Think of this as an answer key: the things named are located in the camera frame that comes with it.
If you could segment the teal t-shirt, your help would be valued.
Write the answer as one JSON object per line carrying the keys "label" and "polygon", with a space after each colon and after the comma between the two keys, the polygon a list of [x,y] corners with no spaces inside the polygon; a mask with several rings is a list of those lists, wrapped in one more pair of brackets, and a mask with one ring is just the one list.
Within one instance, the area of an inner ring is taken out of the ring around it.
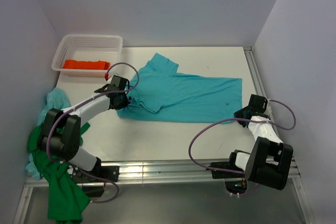
{"label": "teal t-shirt", "polygon": [[179,73],[179,65],[155,54],[130,81],[130,104],[122,119],[179,123],[214,123],[242,108],[241,78]]}

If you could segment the white perforated plastic basket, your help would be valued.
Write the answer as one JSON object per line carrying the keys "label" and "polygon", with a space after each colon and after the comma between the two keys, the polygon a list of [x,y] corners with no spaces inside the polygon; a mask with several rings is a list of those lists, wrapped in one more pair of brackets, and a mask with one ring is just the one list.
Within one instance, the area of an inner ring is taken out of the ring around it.
{"label": "white perforated plastic basket", "polygon": [[121,61],[123,39],[113,35],[70,34],[63,37],[54,55],[51,68],[67,76],[103,78],[105,70],[64,69],[66,60]]}

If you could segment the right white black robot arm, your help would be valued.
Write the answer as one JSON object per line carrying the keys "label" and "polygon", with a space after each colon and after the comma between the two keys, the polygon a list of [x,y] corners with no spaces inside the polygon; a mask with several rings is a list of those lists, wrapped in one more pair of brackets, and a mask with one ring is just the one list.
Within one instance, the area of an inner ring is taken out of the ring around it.
{"label": "right white black robot arm", "polygon": [[246,107],[234,113],[238,123],[248,128],[254,139],[254,147],[248,154],[235,150],[230,154],[228,173],[234,177],[243,172],[248,181],[277,190],[283,190],[288,179],[293,148],[276,134],[275,123],[266,114],[269,100],[252,94]]}

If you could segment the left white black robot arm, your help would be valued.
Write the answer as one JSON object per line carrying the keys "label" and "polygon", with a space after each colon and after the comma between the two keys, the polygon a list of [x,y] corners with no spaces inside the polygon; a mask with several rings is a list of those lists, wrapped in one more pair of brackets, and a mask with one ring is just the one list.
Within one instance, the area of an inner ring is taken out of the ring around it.
{"label": "left white black robot arm", "polygon": [[113,76],[110,83],[96,90],[88,100],[63,110],[50,109],[42,124],[37,148],[82,169],[89,181],[98,181],[102,176],[101,160],[80,146],[81,128],[102,112],[126,108],[130,104],[128,89],[128,79]]}

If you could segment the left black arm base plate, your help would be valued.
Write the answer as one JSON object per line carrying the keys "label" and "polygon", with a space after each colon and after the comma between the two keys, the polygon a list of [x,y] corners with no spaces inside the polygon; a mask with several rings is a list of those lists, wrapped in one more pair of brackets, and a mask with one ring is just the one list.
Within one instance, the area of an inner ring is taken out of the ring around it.
{"label": "left black arm base plate", "polygon": [[[102,166],[98,175],[89,172],[83,173],[80,170],[74,169],[70,177],[76,184],[81,185],[83,192],[94,202],[109,202],[116,199],[119,195],[120,188],[116,184],[119,177],[119,166]],[[115,194],[109,199],[98,200],[105,192],[107,184],[115,186]]]}

